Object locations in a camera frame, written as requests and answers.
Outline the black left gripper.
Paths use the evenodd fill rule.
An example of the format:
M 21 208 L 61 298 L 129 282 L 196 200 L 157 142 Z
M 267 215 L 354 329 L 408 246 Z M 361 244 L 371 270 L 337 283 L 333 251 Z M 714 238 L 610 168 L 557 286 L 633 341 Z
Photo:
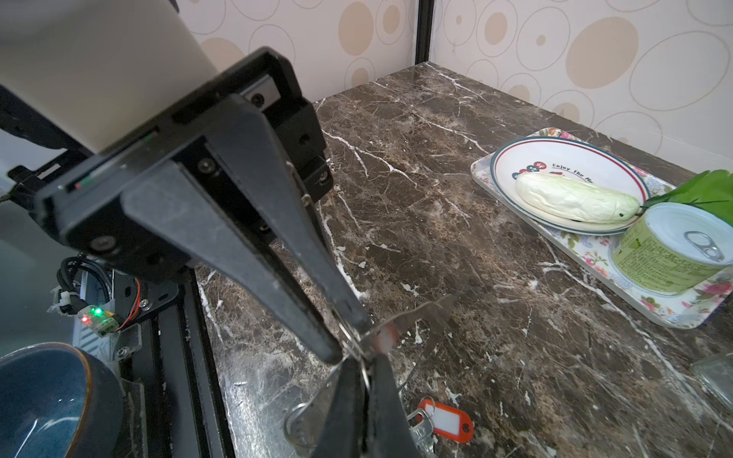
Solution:
M 198 127 L 210 110 L 218 119 L 204 136 Z M 338 364 L 341 345 L 267 245 L 275 236 L 265 226 L 341 317 L 368 331 L 370 316 L 319 238 L 286 165 L 287 158 L 318 202 L 333 187 L 325 150 L 291 62 L 261 47 L 44 186 L 31 216 L 56 242 L 148 282 L 175 276 L 191 257 L 204 261 L 243 286 L 322 362 Z

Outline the red key tag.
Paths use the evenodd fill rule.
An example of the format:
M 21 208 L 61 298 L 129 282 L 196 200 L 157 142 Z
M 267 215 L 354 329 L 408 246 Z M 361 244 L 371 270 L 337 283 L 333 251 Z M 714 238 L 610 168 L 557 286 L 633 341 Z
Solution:
M 473 420 L 465 411 L 428 398 L 423 399 L 418 406 L 431 420 L 435 434 L 459 444 L 467 444 L 473 439 L 475 427 Z

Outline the metal keyring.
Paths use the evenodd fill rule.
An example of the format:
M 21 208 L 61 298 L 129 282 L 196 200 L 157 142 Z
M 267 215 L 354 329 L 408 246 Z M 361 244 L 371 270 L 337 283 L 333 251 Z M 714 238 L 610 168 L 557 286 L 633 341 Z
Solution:
M 345 357 L 341 363 L 332 368 L 326 381 L 322 383 L 316 394 L 309 401 L 294 406 L 284 418 L 284 438 L 294 448 L 295 452 L 302 457 L 309 456 L 317 447 L 333 401 L 343 363 L 347 359 L 354 359 L 357 362 L 357 379 L 365 382 L 367 387 L 370 386 L 365 368 L 366 352 L 357 342 L 358 332 L 336 310 L 332 310 L 331 315 L 336 320 L 341 332 L 339 342 L 345 349 Z

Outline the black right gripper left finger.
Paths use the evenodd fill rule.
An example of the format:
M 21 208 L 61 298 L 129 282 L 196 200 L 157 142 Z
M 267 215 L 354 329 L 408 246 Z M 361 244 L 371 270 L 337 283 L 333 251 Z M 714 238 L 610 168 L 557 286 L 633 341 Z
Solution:
M 364 439 L 366 386 L 360 364 L 343 362 L 320 441 L 312 457 L 359 458 Z

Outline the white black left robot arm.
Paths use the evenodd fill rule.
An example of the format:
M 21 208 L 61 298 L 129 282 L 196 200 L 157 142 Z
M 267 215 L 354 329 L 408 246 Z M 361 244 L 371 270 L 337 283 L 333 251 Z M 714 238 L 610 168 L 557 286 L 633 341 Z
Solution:
M 203 261 L 323 362 L 363 357 L 370 317 L 315 209 L 325 139 L 285 56 L 219 72 L 171 1 L 5 1 L 1 91 L 4 126 L 82 154 L 34 199 L 55 240 L 149 282 Z

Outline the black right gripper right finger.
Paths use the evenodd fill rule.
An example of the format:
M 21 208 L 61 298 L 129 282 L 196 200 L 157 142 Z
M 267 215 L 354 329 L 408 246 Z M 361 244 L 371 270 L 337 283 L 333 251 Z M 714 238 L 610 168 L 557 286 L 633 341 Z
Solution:
M 366 417 L 366 456 L 420 456 L 410 434 L 391 363 L 385 354 L 378 354 L 371 363 Z

